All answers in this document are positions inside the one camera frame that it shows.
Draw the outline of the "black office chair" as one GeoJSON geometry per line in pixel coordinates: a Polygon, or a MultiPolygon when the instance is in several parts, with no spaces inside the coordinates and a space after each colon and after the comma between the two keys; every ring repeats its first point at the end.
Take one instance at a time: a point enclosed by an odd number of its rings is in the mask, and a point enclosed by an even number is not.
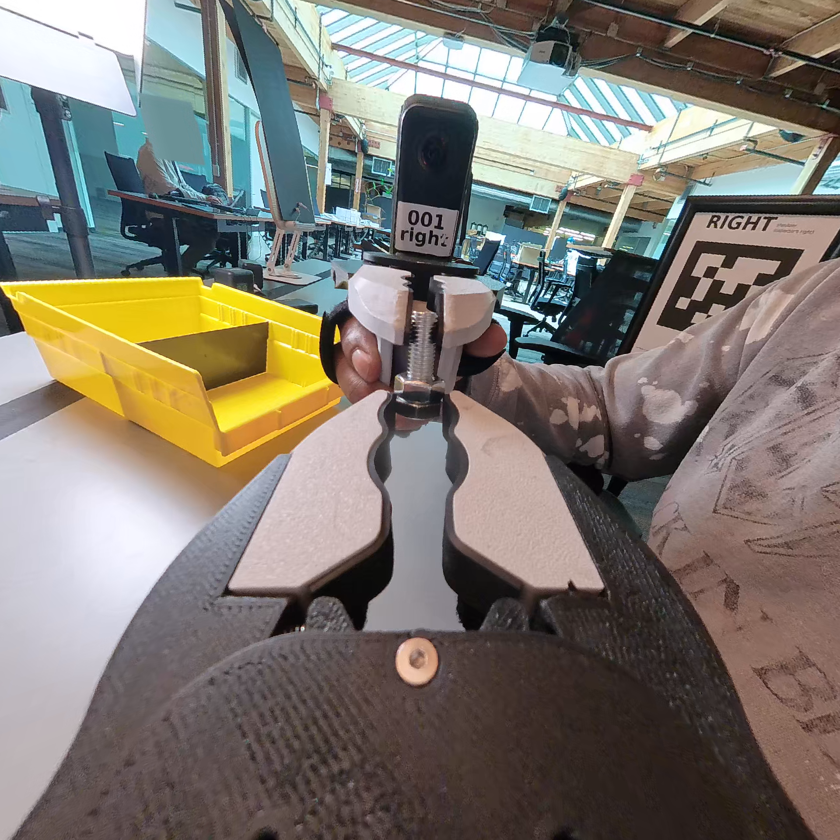
{"type": "Polygon", "coordinates": [[[655,259],[615,252],[552,336],[514,339],[511,357],[530,350],[546,364],[585,368],[630,353],[657,267],[655,259]]]}

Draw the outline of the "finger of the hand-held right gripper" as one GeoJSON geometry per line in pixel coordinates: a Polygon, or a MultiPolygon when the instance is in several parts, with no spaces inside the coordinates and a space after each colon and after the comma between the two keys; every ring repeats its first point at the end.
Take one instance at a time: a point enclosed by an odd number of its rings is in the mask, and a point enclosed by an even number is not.
{"type": "Polygon", "coordinates": [[[473,277],[433,276],[429,305],[437,315],[436,378],[453,389],[463,348],[490,326],[495,296],[473,277]]]}
{"type": "Polygon", "coordinates": [[[380,380],[392,385],[394,349],[406,343],[411,325],[411,273],[386,266],[362,266],[349,280],[348,305],[351,315],[376,337],[380,380]]]}

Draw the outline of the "ceiling projector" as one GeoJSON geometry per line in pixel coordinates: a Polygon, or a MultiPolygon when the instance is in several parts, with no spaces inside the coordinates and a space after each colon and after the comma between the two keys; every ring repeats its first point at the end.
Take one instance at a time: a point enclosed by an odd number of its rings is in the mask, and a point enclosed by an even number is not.
{"type": "Polygon", "coordinates": [[[580,37],[564,25],[543,27],[528,48],[516,84],[558,97],[579,74],[580,44],[580,37]]]}

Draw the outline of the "steel hex nut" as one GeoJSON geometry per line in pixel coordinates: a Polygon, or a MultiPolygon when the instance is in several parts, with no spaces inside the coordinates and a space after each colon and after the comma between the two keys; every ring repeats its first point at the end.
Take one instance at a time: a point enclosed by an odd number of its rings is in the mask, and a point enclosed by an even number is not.
{"type": "Polygon", "coordinates": [[[396,374],[393,383],[395,396],[405,403],[439,403],[446,394],[446,383],[442,380],[424,381],[404,374],[396,374]]]}

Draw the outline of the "yellow plastic bin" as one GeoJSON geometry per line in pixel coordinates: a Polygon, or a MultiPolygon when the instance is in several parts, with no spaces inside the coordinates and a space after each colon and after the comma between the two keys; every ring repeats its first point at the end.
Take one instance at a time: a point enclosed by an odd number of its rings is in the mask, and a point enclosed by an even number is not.
{"type": "Polygon", "coordinates": [[[289,452],[335,414],[314,314],[196,277],[4,283],[58,382],[214,467],[289,452]],[[141,342],[268,322],[264,374],[207,390],[141,342]]]}

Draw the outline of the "person's spattered grey sweatshirt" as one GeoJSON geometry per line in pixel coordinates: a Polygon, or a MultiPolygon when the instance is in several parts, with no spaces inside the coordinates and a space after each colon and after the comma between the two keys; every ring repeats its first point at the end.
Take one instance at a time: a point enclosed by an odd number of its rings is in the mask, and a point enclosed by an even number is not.
{"type": "Polygon", "coordinates": [[[838,433],[838,353],[776,365],[717,411],[650,531],[818,838],[839,831],[838,433]]]}

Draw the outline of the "steel hex bolt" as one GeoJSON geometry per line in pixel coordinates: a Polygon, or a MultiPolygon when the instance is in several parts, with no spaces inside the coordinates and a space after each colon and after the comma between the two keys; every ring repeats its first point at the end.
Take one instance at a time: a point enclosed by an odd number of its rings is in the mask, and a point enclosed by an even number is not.
{"type": "MultiPolygon", "coordinates": [[[[436,345],[438,317],[430,310],[416,310],[412,313],[406,351],[408,376],[430,382],[445,380],[438,376],[438,351],[436,345]]],[[[412,422],[436,421],[440,418],[444,398],[433,404],[412,404],[399,400],[395,395],[396,414],[412,422]]]]}

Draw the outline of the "person's right hand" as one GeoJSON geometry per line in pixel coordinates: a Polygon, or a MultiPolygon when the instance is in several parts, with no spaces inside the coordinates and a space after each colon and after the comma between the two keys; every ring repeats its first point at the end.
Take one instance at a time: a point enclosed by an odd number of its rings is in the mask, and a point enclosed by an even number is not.
{"type": "MultiPolygon", "coordinates": [[[[390,391],[392,386],[381,381],[382,359],[374,334],[356,318],[350,318],[340,328],[340,337],[340,343],[333,347],[333,360],[338,384],[350,402],[357,403],[375,391],[390,391]]],[[[478,376],[479,384],[496,379],[499,385],[502,379],[519,373],[518,364],[506,353],[507,338],[501,325],[492,322],[478,339],[465,346],[467,359],[484,359],[502,353],[489,372],[478,376]]]]}

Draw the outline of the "black and white marker board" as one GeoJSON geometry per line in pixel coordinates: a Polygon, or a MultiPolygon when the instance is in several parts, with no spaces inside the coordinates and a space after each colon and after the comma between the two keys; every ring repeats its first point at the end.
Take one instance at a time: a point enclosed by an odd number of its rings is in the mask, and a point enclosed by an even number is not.
{"type": "Polygon", "coordinates": [[[688,197],[617,354],[667,344],[838,243],[838,195],[688,197]]]}

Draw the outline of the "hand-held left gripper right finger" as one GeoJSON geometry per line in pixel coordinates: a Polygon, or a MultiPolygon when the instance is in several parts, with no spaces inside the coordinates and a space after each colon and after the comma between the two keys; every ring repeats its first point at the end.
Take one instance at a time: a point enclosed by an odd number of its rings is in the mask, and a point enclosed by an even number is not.
{"type": "Polygon", "coordinates": [[[462,392],[444,400],[444,577],[459,600],[487,613],[501,598],[528,614],[555,595],[605,590],[541,449],[462,392]]]}

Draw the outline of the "brown office desk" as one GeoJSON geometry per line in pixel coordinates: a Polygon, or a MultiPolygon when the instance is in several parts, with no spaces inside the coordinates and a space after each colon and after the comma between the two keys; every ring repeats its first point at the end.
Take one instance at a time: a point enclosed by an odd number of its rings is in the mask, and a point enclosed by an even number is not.
{"type": "Polygon", "coordinates": [[[140,221],[140,214],[144,217],[150,214],[165,220],[160,250],[162,265],[169,277],[182,276],[182,241],[177,228],[178,219],[201,219],[213,226],[221,237],[223,249],[219,259],[211,258],[211,262],[215,261],[222,267],[238,267],[241,259],[248,258],[248,242],[245,237],[264,234],[267,226],[273,224],[267,213],[234,213],[232,207],[190,204],[119,190],[108,190],[108,194],[117,197],[122,203],[122,210],[129,212],[128,223],[122,226],[124,233],[139,227],[134,222],[140,221]]]}

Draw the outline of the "person's right forearm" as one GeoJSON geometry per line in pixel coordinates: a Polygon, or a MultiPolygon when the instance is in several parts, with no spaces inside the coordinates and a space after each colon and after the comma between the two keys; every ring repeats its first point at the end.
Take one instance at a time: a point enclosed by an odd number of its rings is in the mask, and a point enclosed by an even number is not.
{"type": "Polygon", "coordinates": [[[666,345],[603,367],[536,364],[508,353],[468,395],[546,455],[627,480],[677,467],[720,409],[747,408],[781,377],[838,351],[838,259],[760,288],[666,345]]]}

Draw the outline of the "black bin divider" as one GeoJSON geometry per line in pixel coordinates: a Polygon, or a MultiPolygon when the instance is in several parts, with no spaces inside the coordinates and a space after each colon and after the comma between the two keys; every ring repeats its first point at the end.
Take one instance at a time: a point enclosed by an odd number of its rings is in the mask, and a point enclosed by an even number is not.
{"type": "Polygon", "coordinates": [[[141,342],[140,347],[194,369],[206,389],[266,372],[268,322],[141,342]]]}

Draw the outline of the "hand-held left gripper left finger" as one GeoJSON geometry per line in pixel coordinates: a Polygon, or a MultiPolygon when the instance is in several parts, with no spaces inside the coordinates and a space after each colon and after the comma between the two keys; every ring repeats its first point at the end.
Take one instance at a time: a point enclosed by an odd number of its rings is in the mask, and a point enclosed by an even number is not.
{"type": "Polygon", "coordinates": [[[383,545],[390,502],[373,463],[390,397],[366,396],[294,448],[228,582],[232,594],[308,603],[383,545]]]}

